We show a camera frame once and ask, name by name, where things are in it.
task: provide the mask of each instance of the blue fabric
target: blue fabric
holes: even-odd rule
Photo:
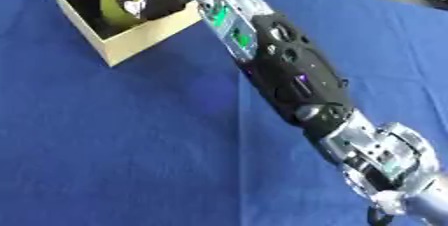
[[[415,128],[448,165],[445,12],[267,1],[351,80],[374,122]],[[204,24],[108,69],[54,0],[2,5],[0,225],[366,224],[367,204]]]

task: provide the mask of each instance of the robotic arm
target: robotic arm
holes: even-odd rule
[[[348,81],[263,0],[196,1],[202,19],[260,94],[371,202],[371,225],[404,214],[448,225],[448,176],[425,138],[399,123],[375,127],[350,103]],[[138,17],[144,6],[135,3],[125,8]]]

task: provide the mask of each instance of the open box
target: open box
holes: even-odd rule
[[[56,1],[109,66],[117,65],[200,20],[196,2],[190,2],[183,11],[123,31],[102,19],[99,0]]]

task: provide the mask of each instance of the green light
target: green light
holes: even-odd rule
[[[234,29],[232,32],[232,38],[238,43],[238,45],[242,48],[246,47],[249,44],[249,36],[242,35],[239,29]]]
[[[213,26],[220,27],[224,20],[226,19],[227,13],[229,12],[229,8],[227,6],[221,7],[221,10],[213,17]]]

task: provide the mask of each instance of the screw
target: screw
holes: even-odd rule
[[[270,45],[270,46],[268,46],[268,53],[269,53],[270,55],[274,55],[276,49],[277,49],[277,48],[276,48],[274,45]]]

